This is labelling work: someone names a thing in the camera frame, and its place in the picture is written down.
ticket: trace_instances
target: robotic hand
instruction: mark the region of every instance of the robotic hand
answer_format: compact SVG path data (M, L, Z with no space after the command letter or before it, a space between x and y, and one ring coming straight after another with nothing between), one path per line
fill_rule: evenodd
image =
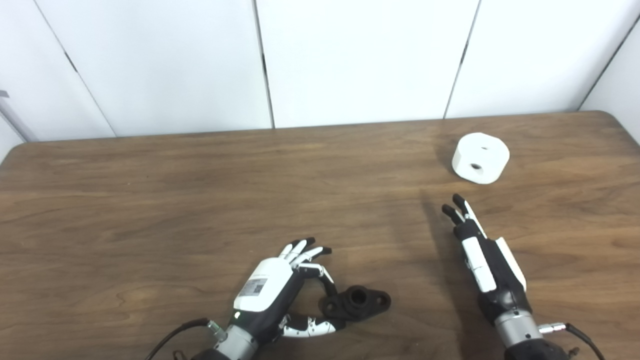
M314 238L296 240L285 246L277 258L262 260L234 301L227 331L210 322L208 326L219 342L193 360L249 360L260 346L281 336L308 338L343 329L346 322L339 318L288 313L305 279L318 278L328 297L338 294L324 266L311 263L318 256L332 252L328 247L310 249L315 241Z
M543 338L543 334L566 330L585 341L600 360L604 356L584 333L569 323L537 326L527 300L527 282L504 238L490 240L468 202L453 195L460 211L444 204L442 212L453 221L454 235L462 242L467 267L476 278L478 304L484 317L495 326L506 347L507 360L567 360L569 353Z

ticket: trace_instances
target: wood grain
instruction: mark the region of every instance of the wood grain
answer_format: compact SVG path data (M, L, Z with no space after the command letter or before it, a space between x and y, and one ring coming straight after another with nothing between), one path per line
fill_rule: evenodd
M511 149L494 184L451 170L474 131ZM600 112L20 145L0 167L0 354L142 359L186 320L225 323L261 259L315 236L340 289L386 290L392 308L260 360L502 359L440 214L454 192L509 242L539 323L637 358L640 148ZM318 314L321 294L307 284L295 310ZM207 341L186 332L158 359Z

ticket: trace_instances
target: white label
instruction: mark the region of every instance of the white label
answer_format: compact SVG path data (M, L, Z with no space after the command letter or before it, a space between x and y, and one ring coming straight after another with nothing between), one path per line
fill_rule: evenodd
M258 296L266 283L266 278L251 279L244 284L238 296Z

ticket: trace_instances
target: bolt hole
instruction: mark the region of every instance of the bolt hole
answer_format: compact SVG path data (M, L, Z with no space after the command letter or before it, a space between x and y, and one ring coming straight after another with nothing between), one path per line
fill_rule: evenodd
M367 294L360 289L354 290L351 293L351 301L353 301L354 304L362 305L367 302Z

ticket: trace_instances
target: white cylinder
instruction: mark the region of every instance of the white cylinder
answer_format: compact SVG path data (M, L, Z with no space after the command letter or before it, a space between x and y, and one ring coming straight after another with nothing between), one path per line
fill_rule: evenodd
M509 161L509 148L502 140L483 133L462 136L451 165L463 179L490 184L500 177Z

